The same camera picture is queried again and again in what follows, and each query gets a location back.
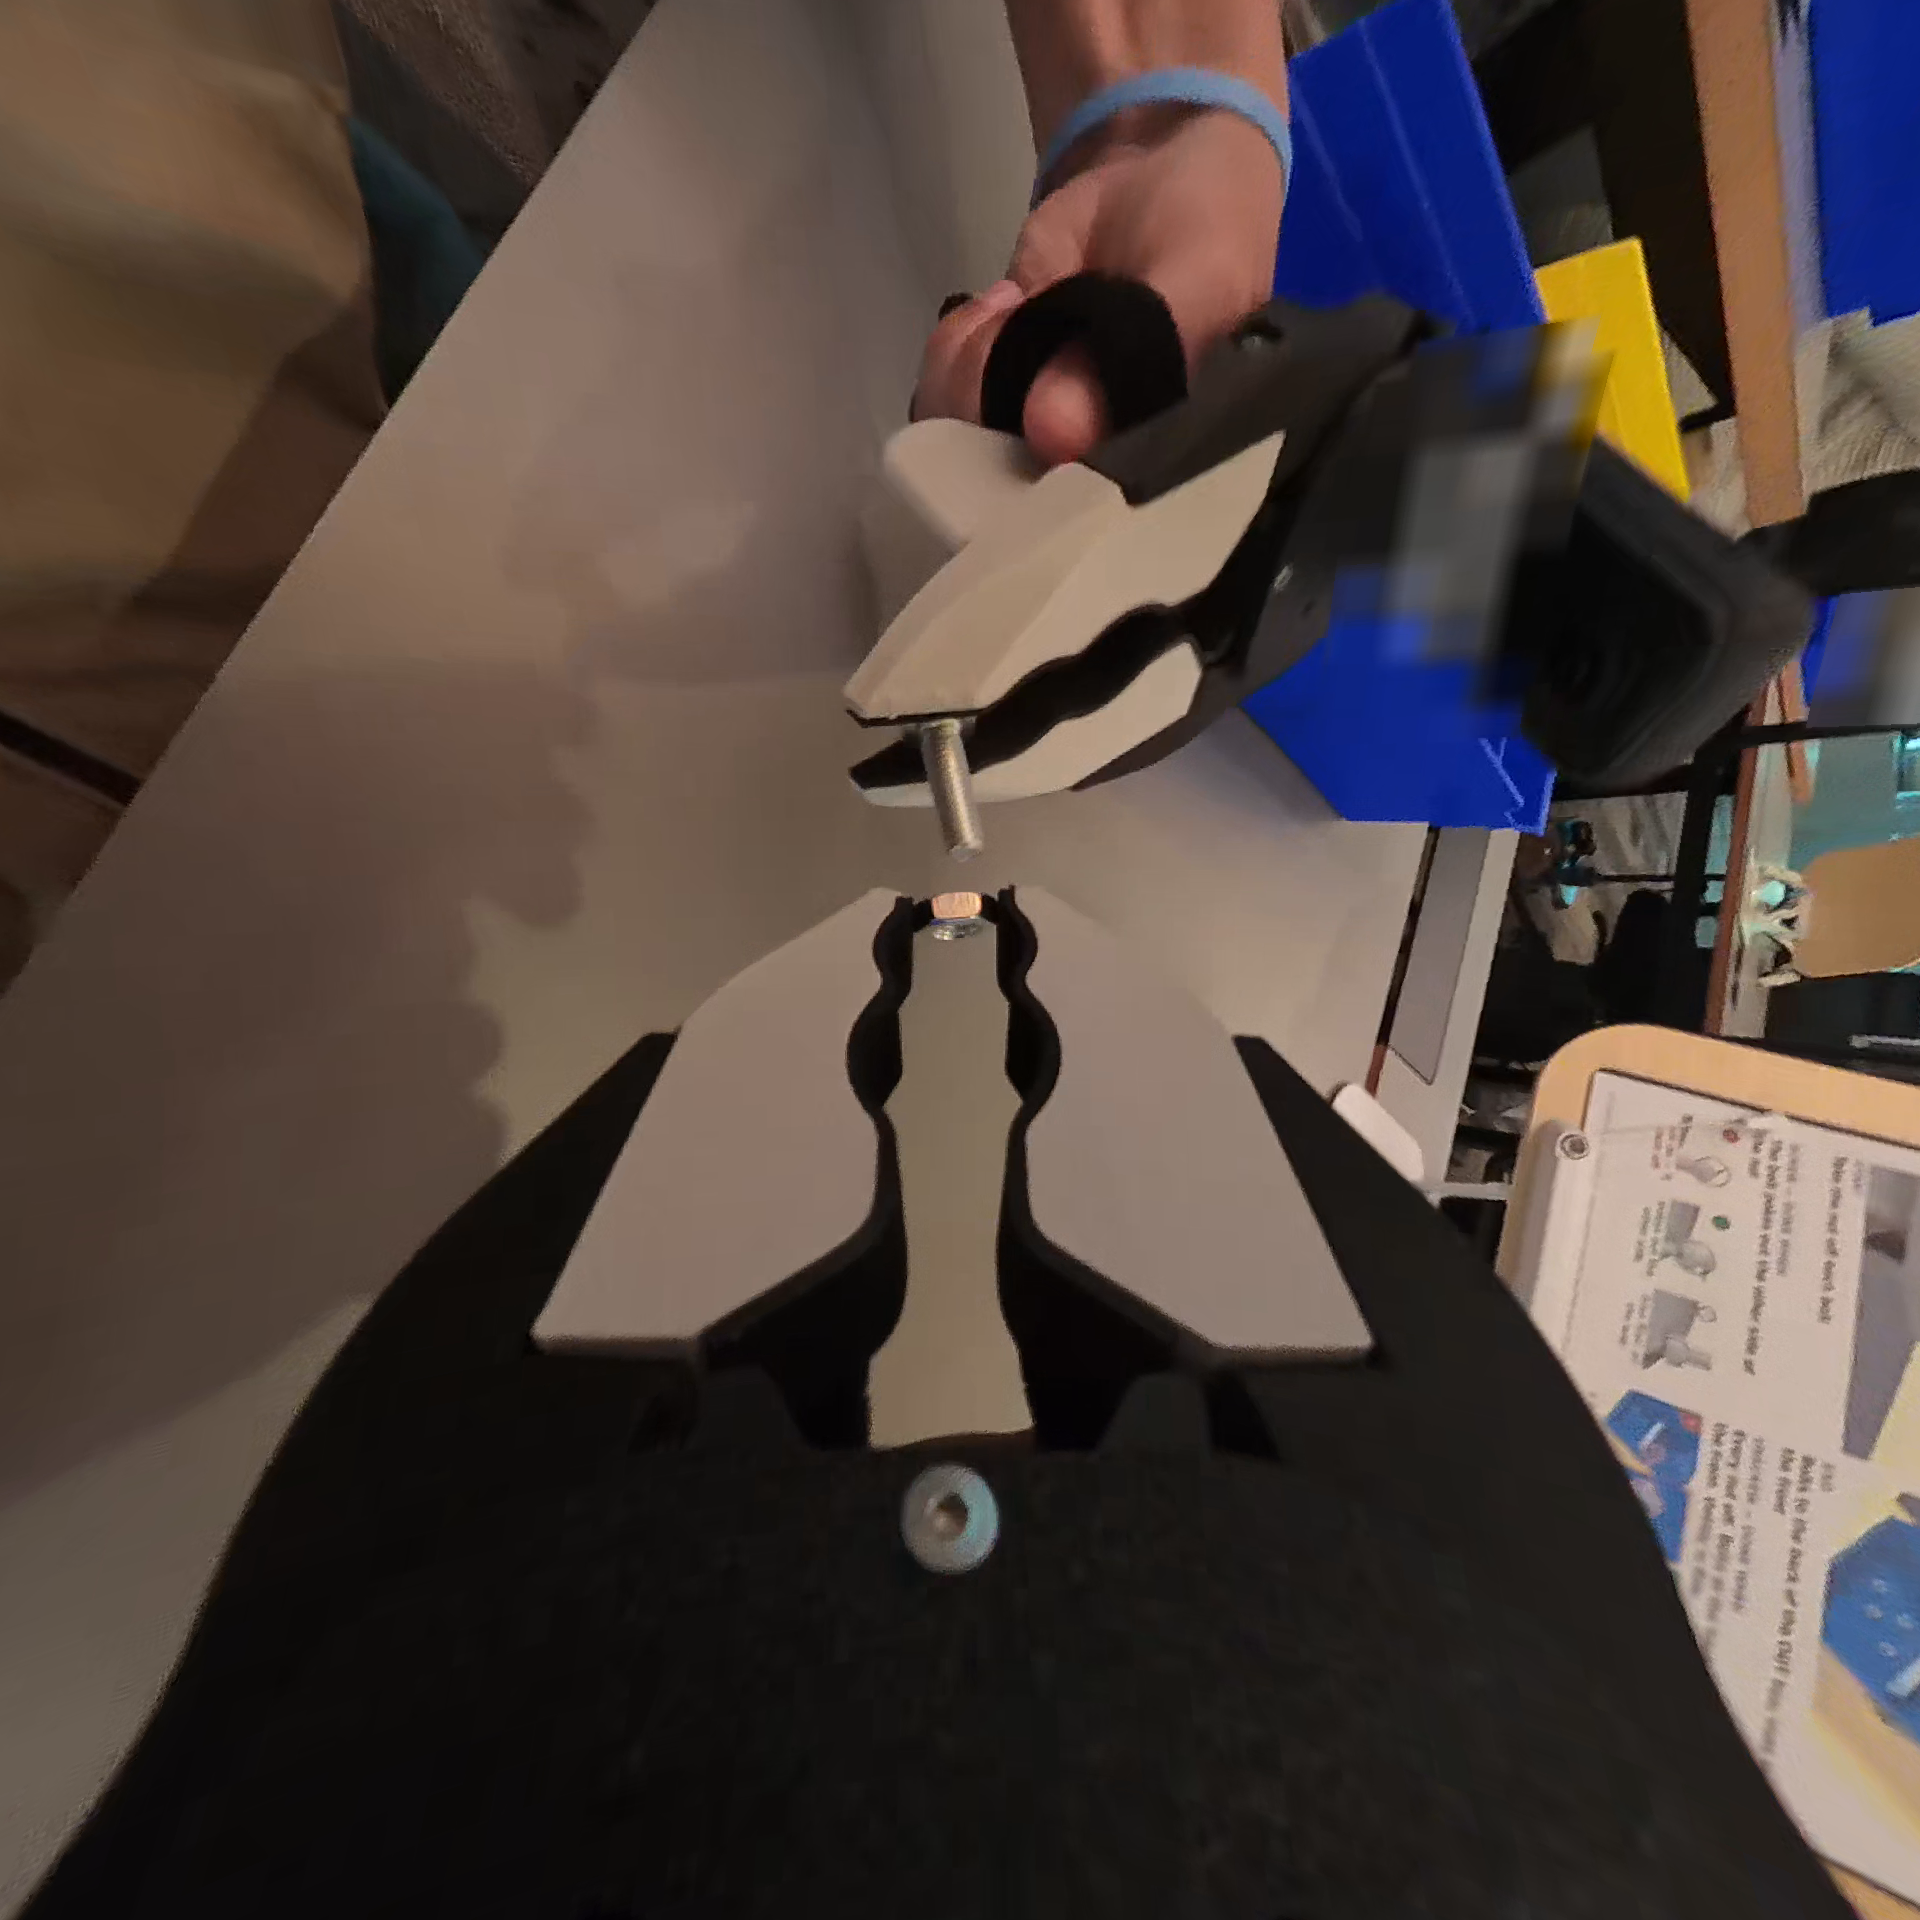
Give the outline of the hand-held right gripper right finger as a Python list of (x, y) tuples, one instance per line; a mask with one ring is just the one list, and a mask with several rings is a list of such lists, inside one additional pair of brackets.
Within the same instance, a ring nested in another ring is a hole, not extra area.
[(1106, 1425), (1153, 1375), (1373, 1352), (1228, 1028), (1059, 895), (994, 895), (1018, 1115), (997, 1311), (1037, 1425)]

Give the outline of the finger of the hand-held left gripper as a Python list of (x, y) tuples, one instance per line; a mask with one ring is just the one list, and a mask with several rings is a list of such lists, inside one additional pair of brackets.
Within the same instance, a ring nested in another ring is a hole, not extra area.
[(851, 717), (978, 714), (1119, 617), (1186, 601), (1228, 564), (1276, 463), (1242, 448), (1145, 502), (1088, 465), (1047, 471), (890, 623), (844, 684)]
[(851, 682), (855, 714), (880, 732), (851, 788), (875, 805), (932, 805), (914, 729), (953, 717), (977, 802), (1063, 793), (1183, 724), (1206, 677), (1179, 626), (1114, 626), (1055, 658), (986, 629), (890, 633)]

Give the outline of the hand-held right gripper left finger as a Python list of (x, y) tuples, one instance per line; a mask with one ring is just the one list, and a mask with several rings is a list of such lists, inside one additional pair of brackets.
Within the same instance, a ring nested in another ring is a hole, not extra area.
[(712, 993), (532, 1322), (547, 1355), (765, 1372), (796, 1428), (872, 1428), (906, 1235), (898, 1006), (918, 903), (858, 895)]

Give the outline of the silver bolt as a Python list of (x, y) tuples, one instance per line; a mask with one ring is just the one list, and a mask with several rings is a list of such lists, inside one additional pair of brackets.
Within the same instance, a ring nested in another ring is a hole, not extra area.
[(973, 793), (973, 768), (964, 720), (945, 714), (914, 727), (927, 802), (953, 860), (973, 860), (986, 847), (983, 817)]

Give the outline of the blue divided storage bin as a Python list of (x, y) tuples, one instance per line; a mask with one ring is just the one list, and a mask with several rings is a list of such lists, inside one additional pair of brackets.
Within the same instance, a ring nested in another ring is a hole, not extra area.
[[(1295, 169), (1276, 292), (1388, 292), (1478, 336), (1544, 321), (1523, 233), (1449, 2), (1385, 2), (1287, 68)], [(1242, 712), (1350, 821), (1546, 821), (1553, 768), (1466, 659), (1418, 659), (1411, 626), (1338, 612)]]

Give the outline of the person's left forearm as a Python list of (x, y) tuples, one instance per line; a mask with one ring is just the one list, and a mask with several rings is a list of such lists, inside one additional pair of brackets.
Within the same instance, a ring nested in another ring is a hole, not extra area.
[(1210, 71), (1284, 108), (1280, 2), (1008, 2), (1031, 126), (1051, 136), (1094, 92), (1159, 71)]

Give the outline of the person's left hand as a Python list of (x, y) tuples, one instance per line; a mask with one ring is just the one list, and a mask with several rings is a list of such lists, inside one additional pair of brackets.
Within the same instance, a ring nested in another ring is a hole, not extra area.
[(1005, 273), (936, 320), (909, 417), (978, 424), (1000, 329), (1021, 304), (1074, 273), (1151, 288), (1194, 369), (1269, 299), (1282, 202), (1276, 145), (1230, 111), (1153, 108), (1101, 130), (1026, 213)]

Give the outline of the white document stand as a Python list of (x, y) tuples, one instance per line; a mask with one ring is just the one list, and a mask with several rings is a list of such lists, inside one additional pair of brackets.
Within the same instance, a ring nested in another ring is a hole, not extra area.
[(1365, 1085), (1338, 1085), (1331, 1095), (1331, 1107), (1407, 1187), (1429, 1202), (1435, 1199), (1437, 1182), (1429, 1173), (1418, 1138)]

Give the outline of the yellow storage bin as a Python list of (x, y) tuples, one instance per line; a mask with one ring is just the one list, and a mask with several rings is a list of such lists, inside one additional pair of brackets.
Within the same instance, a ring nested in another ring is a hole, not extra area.
[(1604, 360), (1597, 439), (1689, 502), (1692, 485), (1669, 387), (1660, 329), (1639, 240), (1572, 253), (1534, 270), (1551, 321), (1592, 325)]

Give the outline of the dark flat tablet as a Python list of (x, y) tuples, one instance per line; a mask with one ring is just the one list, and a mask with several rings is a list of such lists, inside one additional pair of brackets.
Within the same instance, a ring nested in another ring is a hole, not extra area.
[(1459, 1095), (1517, 858), (1514, 828), (1429, 828), (1381, 1006), (1368, 1090)]

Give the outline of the blue wristband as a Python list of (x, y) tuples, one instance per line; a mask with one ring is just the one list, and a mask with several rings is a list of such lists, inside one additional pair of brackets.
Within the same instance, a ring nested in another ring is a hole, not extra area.
[(1106, 83), (1067, 108), (1037, 159), (1031, 208), (1042, 204), (1042, 198), (1055, 188), (1067, 156), (1094, 134), (1106, 130), (1126, 113), (1160, 108), (1217, 111), (1253, 126), (1280, 163), (1282, 188), (1291, 185), (1295, 142), (1287, 111), (1249, 79), (1179, 63)]

